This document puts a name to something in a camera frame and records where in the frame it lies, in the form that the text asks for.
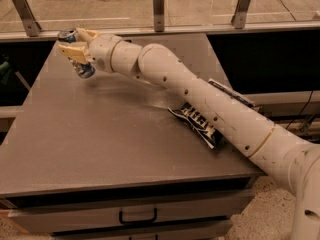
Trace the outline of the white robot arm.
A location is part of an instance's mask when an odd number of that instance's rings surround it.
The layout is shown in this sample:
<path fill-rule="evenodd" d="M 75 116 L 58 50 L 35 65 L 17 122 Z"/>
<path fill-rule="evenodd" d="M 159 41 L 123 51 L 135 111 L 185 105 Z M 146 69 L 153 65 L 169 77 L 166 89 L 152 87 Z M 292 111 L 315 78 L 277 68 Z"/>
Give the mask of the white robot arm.
<path fill-rule="evenodd" d="M 320 240 L 320 145 L 304 140 L 244 103 L 237 92 L 201 79 L 161 44 L 144 47 L 83 28 L 58 34 L 79 76 L 97 70 L 162 86 L 184 98 L 245 157 L 296 197 L 290 240 Z"/>

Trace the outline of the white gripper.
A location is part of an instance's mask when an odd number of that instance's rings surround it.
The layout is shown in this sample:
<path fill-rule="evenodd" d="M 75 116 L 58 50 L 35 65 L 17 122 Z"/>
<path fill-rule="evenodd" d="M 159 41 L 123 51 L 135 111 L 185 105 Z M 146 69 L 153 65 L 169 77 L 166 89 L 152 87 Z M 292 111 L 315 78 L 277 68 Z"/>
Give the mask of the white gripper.
<path fill-rule="evenodd" d="M 60 52 L 81 64 L 87 64 L 91 55 L 92 65 L 96 70 L 112 73 L 112 53 L 122 38 L 111 34 L 99 35 L 98 31 L 84 28 L 77 28 L 76 31 L 79 42 L 59 42 Z"/>

